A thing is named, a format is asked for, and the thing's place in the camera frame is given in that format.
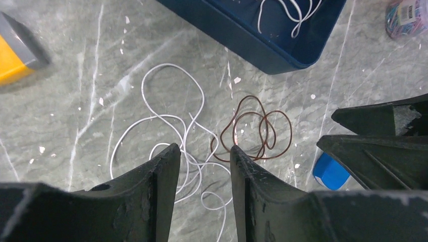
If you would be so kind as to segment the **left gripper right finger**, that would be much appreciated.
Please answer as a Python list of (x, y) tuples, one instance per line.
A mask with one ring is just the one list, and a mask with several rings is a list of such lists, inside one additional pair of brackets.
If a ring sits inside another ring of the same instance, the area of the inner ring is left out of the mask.
[(427, 241), (425, 191), (307, 193), (230, 153), (238, 241)]

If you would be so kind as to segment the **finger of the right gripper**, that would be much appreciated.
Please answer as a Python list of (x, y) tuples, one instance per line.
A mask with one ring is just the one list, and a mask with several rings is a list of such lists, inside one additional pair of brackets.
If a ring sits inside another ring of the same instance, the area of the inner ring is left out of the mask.
[(427, 94), (337, 109), (332, 120), (362, 136), (427, 136)]
[(324, 135), (316, 145), (366, 190), (427, 190), (426, 136)]

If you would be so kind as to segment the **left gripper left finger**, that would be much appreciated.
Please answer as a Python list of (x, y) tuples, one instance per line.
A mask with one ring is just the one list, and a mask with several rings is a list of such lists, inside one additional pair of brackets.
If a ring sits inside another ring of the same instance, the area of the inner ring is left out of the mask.
[(2, 183), (1, 241), (167, 241), (180, 159), (171, 144), (88, 191)]

